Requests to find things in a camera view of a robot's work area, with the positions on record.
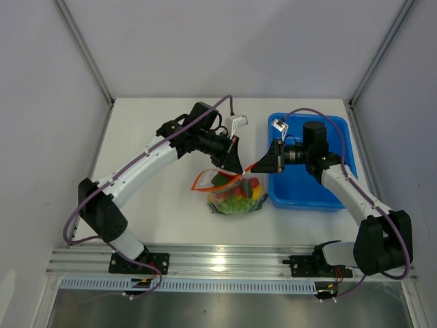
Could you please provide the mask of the red cherry bunch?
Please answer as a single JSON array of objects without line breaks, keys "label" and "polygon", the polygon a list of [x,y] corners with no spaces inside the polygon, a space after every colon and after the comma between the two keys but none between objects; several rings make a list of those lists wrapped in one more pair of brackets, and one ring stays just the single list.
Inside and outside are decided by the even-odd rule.
[{"label": "red cherry bunch", "polygon": [[259,178],[236,178],[233,182],[230,176],[218,173],[211,180],[212,186],[217,188],[213,198],[218,202],[224,202],[229,197],[237,199],[248,197],[252,199],[252,188],[261,185]]}]

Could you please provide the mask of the yellow orange mango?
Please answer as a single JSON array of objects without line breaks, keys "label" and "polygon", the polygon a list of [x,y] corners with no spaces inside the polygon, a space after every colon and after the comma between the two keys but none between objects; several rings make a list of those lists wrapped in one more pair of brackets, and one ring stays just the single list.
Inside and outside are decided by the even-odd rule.
[{"label": "yellow orange mango", "polygon": [[261,184],[252,188],[252,200],[258,201],[264,195],[264,188]]}]

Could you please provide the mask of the clear zip bag orange zipper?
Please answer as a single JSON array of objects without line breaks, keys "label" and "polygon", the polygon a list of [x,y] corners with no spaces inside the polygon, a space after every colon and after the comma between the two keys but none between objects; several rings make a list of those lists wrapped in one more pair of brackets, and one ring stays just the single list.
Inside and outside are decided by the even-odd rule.
[{"label": "clear zip bag orange zipper", "polygon": [[219,169],[202,171],[191,190],[207,194],[207,206],[218,215],[246,215],[263,208],[268,199],[264,177],[253,173],[254,165],[242,174],[232,174]]}]

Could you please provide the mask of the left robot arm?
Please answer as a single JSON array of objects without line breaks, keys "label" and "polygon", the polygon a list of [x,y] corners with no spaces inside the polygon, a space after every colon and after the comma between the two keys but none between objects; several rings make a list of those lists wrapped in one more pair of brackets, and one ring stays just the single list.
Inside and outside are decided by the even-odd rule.
[{"label": "left robot arm", "polygon": [[86,178],[78,185],[78,214],[97,237],[124,257],[133,273],[148,265],[145,245],[130,231],[122,207],[131,195],[164,167],[194,151],[210,157],[212,164],[227,172],[241,174],[239,137],[219,134],[213,124],[222,116],[215,106],[196,102],[190,113],[165,122],[148,145],[123,167],[93,182]]}]

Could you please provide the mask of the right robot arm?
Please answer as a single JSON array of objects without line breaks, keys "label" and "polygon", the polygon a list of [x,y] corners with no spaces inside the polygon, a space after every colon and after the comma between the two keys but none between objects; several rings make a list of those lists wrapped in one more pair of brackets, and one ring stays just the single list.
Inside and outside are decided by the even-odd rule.
[{"label": "right robot arm", "polygon": [[300,143],[287,146],[274,139],[251,172],[280,174],[288,165],[304,165],[358,225],[353,242],[331,241],[315,246],[311,266],[318,275],[345,266],[359,269],[366,276],[380,273],[396,280],[408,276],[413,257],[410,216],[404,210],[392,210],[360,186],[344,158],[329,150],[323,122],[304,123]]}]

